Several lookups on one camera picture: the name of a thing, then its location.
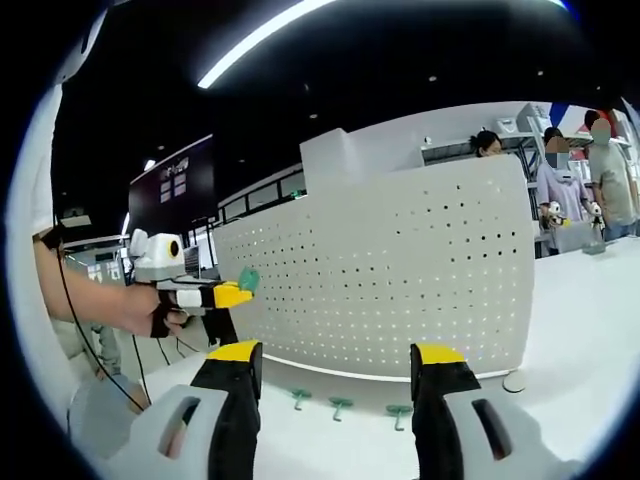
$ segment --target hand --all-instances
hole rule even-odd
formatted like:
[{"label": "hand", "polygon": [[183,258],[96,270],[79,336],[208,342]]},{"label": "hand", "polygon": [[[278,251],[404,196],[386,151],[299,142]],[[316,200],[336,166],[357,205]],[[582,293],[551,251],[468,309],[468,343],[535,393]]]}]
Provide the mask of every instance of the hand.
[{"label": "hand", "polygon": [[[122,300],[123,328],[134,335],[149,337],[153,311],[160,305],[158,291],[149,285],[131,285],[124,289]],[[171,334],[178,335],[187,321],[185,312],[169,312],[164,323]]]}]

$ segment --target gray shirt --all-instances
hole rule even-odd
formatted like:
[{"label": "gray shirt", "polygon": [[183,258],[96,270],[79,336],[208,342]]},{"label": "gray shirt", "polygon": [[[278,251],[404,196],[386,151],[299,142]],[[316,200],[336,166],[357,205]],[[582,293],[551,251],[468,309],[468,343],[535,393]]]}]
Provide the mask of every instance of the gray shirt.
[{"label": "gray shirt", "polygon": [[589,167],[591,180],[600,185],[604,205],[612,222],[619,225],[631,225],[638,217],[631,198],[629,166],[620,146],[609,142],[608,145],[589,146]]}]

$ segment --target perforated wall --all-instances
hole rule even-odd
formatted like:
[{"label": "perforated wall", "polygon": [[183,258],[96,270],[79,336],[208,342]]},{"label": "perforated wall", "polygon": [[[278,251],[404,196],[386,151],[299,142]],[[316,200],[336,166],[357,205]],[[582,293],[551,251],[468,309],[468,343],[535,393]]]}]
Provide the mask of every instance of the perforated wall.
[{"label": "perforated wall", "polygon": [[469,159],[393,173],[215,230],[223,278],[250,265],[241,337],[281,359],[409,376],[409,345],[462,352],[476,373],[516,368],[531,312],[533,241],[520,162]]}]

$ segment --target green clip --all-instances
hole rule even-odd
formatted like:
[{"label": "green clip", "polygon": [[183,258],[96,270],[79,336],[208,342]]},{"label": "green clip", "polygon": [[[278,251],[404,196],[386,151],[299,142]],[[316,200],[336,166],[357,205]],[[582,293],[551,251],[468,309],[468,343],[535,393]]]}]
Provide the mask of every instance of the green clip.
[{"label": "green clip", "polygon": [[348,398],[331,397],[329,398],[329,401],[333,404],[334,407],[336,407],[336,413],[333,414],[334,422],[342,421],[342,419],[340,418],[340,410],[342,410],[343,407],[353,406],[353,400],[349,400]]},{"label": "green clip", "polygon": [[412,408],[407,405],[387,405],[387,412],[396,417],[396,432],[403,432],[404,428],[400,426],[400,418],[412,412]]},{"label": "green clip", "polygon": [[303,388],[296,388],[295,390],[291,390],[291,393],[293,393],[293,396],[296,399],[296,405],[295,408],[296,410],[302,410],[302,408],[300,408],[300,404],[302,403],[302,399],[303,398],[311,398],[311,392],[308,390],[305,390]]},{"label": "green clip", "polygon": [[238,288],[240,290],[248,290],[255,295],[259,283],[260,274],[255,268],[244,267],[242,269],[238,279]]}]

